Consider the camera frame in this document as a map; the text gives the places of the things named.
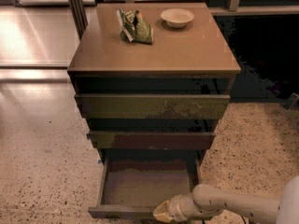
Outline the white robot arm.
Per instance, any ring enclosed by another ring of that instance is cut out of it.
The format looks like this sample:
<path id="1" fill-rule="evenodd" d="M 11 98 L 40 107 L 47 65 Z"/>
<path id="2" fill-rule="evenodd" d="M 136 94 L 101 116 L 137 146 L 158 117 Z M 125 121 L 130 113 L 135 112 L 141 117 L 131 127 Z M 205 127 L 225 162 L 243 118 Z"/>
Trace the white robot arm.
<path id="1" fill-rule="evenodd" d="M 153 215 L 159 221 L 170 223 L 192 217 L 214 217 L 223 210 L 259 224 L 299 224 L 299 176 L 286 184 L 279 198 L 230 193 L 199 184 L 191 193 L 163 202 Z"/>

